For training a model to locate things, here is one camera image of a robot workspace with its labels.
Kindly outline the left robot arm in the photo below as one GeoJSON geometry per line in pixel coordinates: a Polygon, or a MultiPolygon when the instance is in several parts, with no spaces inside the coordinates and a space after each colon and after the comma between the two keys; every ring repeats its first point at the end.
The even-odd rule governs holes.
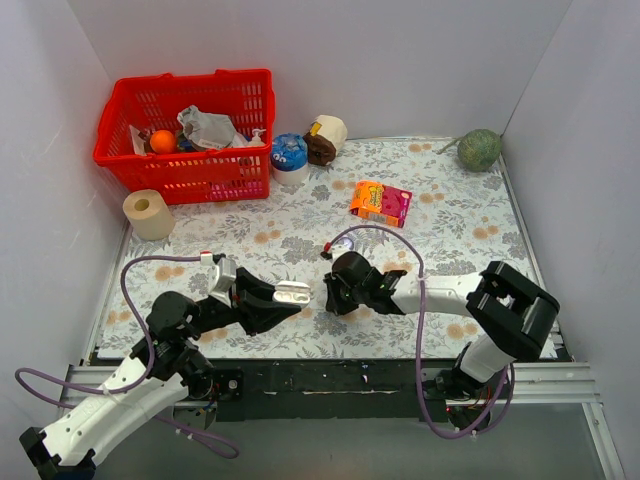
{"type": "Polygon", "coordinates": [[[268,284],[243,268],[219,265],[210,294],[195,301],[167,291],[153,302],[146,334],[118,368],[66,415],[27,429],[20,443],[42,479],[90,479],[96,467],[131,433],[175,403],[216,402],[228,387],[196,341],[211,330],[239,324],[264,333],[301,312],[310,288],[301,282],[268,284]]]}

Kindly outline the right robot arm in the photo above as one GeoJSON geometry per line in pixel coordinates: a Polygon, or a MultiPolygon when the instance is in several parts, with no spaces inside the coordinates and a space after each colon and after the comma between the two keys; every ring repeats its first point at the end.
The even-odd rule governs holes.
{"type": "Polygon", "coordinates": [[[475,437],[496,427],[489,419],[491,409],[500,394],[513,394],[516,362],[539,359],[560,311],[552,295],[501,261],[490,262],[481,272],[426,278],[405,270],[380,272],[355,251],[322,256],[332,263],[324,282],[326,309],[333,314],[343,316],[367,306],[383,315],[466,316],[482,327],[483,335],[464,347],[451,369],[425,380],[422,367],[415,367],[421,406],[430,396],[463,399],[488,394],[477,416],[463,407],[449,412],[451,431],[435,426],[424,411],[427,425],[442,439],[475,437]]]}

